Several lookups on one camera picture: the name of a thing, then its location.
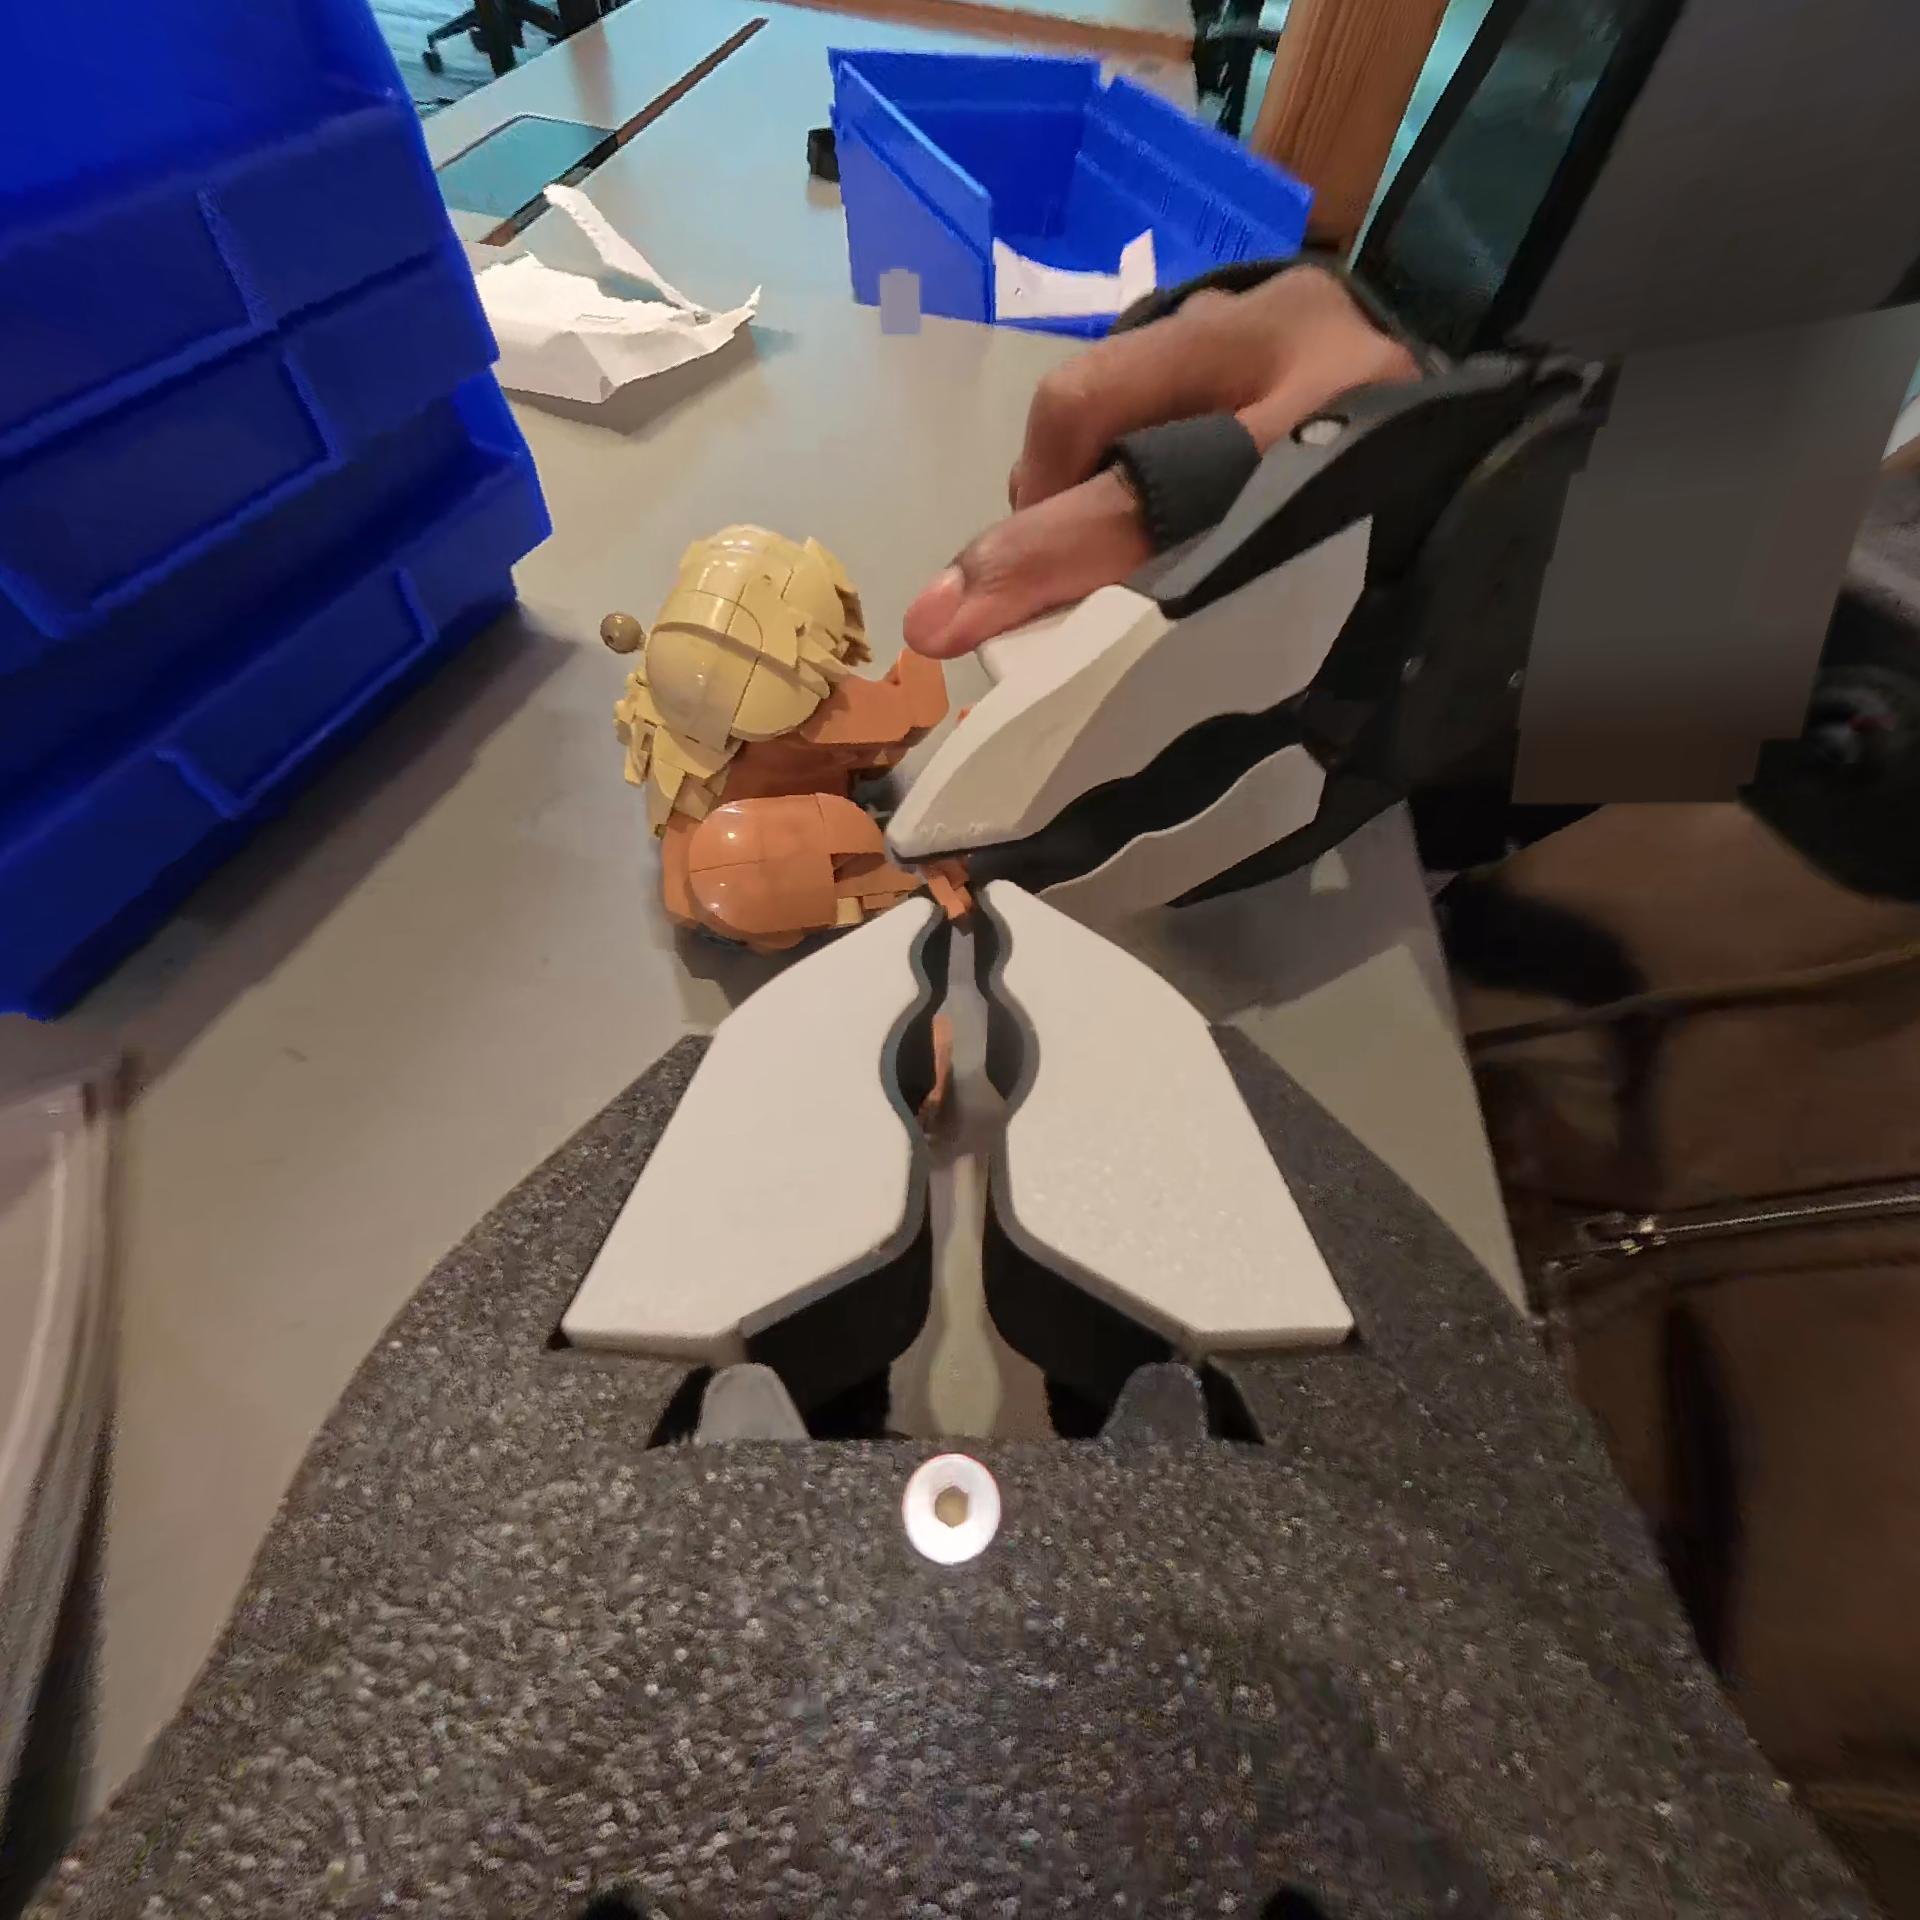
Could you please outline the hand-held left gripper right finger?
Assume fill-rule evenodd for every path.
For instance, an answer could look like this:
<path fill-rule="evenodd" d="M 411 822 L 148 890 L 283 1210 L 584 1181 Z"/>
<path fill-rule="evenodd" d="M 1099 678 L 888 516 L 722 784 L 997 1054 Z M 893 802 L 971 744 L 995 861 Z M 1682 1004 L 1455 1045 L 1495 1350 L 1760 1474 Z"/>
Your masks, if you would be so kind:
<path fill-rule="evenodd" d="M 1093 1358 L 1054 1293 L 1175 1354 L 1331 1348 L 1354 1334 L 1306 1214 L 1208 1022 L 1147 963 L 1012 882 L 975 895 L 984 1072 L 1003 1123 L 992 1221 L 1028 1264 L 998 1298 L 1030 1358 Z"/>

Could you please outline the wooden pillar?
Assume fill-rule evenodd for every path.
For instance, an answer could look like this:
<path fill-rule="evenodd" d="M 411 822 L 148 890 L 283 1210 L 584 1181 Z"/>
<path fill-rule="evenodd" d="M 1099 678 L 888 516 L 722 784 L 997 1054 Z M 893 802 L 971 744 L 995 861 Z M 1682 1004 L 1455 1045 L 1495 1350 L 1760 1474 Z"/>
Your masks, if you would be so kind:
<path fill-rule="evenodd" d="M 1292 2 L 1248 147 L 1325 183 L 1386 166 L 1450 2 Z"/>

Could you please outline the small blue storage bin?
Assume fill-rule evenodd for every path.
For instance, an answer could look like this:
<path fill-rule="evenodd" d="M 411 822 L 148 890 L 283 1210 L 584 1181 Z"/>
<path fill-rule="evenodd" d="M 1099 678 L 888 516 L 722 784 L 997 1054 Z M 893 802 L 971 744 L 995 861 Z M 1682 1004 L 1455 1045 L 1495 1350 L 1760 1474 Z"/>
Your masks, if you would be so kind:
<path fill-rule="evenodd" d="M 1110 272 L 1151 231 L 1154 293 L 1303 246 L 1306 183 L 1091 56 L 832 47 L 827 67 L 859 304 L 995 325 L 995 238 Z"/>

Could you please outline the person's right hand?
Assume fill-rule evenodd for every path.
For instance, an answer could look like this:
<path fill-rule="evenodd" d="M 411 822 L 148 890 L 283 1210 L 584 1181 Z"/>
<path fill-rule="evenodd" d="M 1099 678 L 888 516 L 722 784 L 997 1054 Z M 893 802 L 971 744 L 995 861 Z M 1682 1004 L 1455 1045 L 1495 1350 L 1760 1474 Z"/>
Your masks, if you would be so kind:
<path fill-rule="evenodd" d="M 1135 576 L 1156 543 L 1134 477 L 1103 464 L 1122 436 L 1235 416 L 1253 444 L 1271 447 L 1336 396 L 1422 372 L 1315 264 L 1245 293 L 1189 295 L 1168 317 L 1093 342 L 1037 384 L 1008 514 L 924 588 L 902 615 L 902 645 L 930 658 L 966 655 Z"/>

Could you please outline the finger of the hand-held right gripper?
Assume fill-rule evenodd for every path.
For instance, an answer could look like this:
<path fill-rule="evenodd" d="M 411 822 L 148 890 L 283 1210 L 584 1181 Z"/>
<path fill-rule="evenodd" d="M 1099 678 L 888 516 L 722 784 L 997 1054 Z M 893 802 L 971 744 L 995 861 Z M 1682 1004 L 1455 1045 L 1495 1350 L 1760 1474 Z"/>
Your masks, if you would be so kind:
<path fill-rule="evenodd" d="M 1359 600 L 1371 533 L 1357 518 L 1191 615 L 1114 584 L 997 640 L 997 680 L 907 784 L 888 851 L 927 860 L 1015 843 L 1189 728 L 1303 692 Z"/>
<path fill-rule="evenodd" d="M 1034 894 L 1091 926 L 1135 918 L 1309 827 L 1325 782 L 1325 768 L 1306 744 L 1286 744 L 1189 820 L 1143 832 L 1087 875 L 1035 879 Z"/>

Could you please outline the tan brown brick toy figure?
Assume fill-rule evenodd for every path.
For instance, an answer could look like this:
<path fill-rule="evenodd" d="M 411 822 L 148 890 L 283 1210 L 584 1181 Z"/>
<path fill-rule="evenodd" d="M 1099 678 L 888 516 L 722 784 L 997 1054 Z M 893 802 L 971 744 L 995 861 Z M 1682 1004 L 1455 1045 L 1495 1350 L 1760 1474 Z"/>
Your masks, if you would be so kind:
<path fill-rule="evenodd" d="M 727 526 L 686 548 L 653 621 L 598 632 L 631 658 L 614 733 L 678 928 L 784 952 L 919 894 L 948 922 L 973 908 L 960 856 L 893 861 L 858 798 L 947 719 L 943 669 L 904 651 L 861 672 L 861 600 L 818 539 Z"/>

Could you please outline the torn white paper bag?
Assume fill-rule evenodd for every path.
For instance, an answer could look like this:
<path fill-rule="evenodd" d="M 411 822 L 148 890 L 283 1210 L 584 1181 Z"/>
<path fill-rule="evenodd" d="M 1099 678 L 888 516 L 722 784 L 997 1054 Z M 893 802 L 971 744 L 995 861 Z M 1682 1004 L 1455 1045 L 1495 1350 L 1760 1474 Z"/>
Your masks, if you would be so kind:
<path fill-rule="evenodd" d="M 757 317 L 759 285 L 735 307 L 698 302 L 579 188 L 550 183 L 541 198 L 574 223 L 602 272 L 639 280 L 653 295 L 613 295 L 598 277 L 562 272 L 530 253 L 482 267 L 472 285 L 504 390 L 598 405 L 642 380 L 703 360 Z"/>

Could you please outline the white paper sheet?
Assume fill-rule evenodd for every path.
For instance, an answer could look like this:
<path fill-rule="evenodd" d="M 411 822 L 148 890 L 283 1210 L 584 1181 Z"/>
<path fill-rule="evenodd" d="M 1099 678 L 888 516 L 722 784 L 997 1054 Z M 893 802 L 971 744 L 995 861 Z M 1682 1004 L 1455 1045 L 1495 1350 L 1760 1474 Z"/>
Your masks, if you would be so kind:
<path fill-rule="evenodd" d="M 992 319 L 1000 327 L 1093 332 L 1110 325 L 1158 285 L 1156 242 L 1140 231 L 1120 250 L 1110 272 L 1043 263 L 992 240 Z"/>

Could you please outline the grey desk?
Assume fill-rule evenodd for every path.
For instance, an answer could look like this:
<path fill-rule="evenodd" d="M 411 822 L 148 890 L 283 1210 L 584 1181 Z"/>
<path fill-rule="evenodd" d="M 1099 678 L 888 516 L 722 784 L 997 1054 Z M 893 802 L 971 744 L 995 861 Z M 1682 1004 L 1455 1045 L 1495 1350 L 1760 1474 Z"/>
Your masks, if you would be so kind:
<path fill-rule="evenodd" d="M 312 782 L 59 1023 L 122 1052 L 111 1490 L 14 1802 L 4 1914 L 144 1758 L 208 1656 L 322 1416 L 428 1268 L 765 966 L 677 947 L 613 740 L 603 612 L 656 610 L 733 522 L 848 566 L 876 662 L 1006 501 L 1068 339 L 848 291 L 804 138 L 827 53 L 1037 51 L 782 5 L 629 5 L 423 123 L 451 163 L 522 115 L 624 128 L 584 194 L 686 293 L 757 322 L 602 407 L 516 397 L 550 536 L 519 607 Z"/>

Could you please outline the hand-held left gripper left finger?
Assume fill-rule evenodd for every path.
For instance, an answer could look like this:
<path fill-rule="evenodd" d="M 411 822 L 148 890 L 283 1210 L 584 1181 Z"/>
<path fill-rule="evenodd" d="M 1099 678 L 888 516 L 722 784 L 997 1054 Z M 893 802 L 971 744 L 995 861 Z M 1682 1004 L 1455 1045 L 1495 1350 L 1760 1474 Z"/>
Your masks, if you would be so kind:
<path fill-rule="evenodd" d="M 735 1360 L 904 1255 L 951 926 L 912 895 L 790 963 L 714 1028 L 560 1318 L 572 1348 Z"/>

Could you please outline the person's brown jacket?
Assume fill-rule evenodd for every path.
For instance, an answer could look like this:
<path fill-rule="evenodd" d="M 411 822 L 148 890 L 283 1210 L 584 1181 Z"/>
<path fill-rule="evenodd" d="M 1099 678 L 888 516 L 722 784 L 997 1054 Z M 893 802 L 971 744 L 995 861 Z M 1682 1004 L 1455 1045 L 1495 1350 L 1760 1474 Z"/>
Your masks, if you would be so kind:
<path fill-rule="evenodd" d="M 1915 875 L 1610 804 L 1438 911 L 1528 1307 L 1747 1730 L 1915 1916 Z"/>

